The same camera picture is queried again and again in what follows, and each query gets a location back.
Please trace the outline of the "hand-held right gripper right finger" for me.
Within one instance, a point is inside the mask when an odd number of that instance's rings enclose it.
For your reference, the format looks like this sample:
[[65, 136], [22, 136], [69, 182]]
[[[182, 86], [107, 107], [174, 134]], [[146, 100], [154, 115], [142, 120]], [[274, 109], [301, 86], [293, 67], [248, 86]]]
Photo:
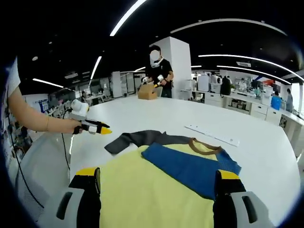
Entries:
[[272, 228], [266, 205], [233, 172], [218, 170], [213, 204], [215, 228]]

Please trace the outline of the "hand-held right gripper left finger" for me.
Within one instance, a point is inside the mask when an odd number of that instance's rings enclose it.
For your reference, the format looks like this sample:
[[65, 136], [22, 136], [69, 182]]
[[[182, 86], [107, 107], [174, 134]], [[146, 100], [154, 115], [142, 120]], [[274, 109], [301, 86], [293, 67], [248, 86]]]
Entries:
[[57, 227], [98, 228], [101, 210], [100, 168], [76, 173], [56, 205]]

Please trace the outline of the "person's left hand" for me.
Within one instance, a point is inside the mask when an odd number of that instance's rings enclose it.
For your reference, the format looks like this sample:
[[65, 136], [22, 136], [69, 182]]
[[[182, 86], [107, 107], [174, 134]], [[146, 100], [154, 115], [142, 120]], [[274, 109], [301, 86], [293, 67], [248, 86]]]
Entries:
[[49, 132], [55, 133], [70, 133], [74, 132], [74, 129], [81, 126], [81, 123], [73, 119], [59, 119], [59, 118], [49, 118], [47, 130]]

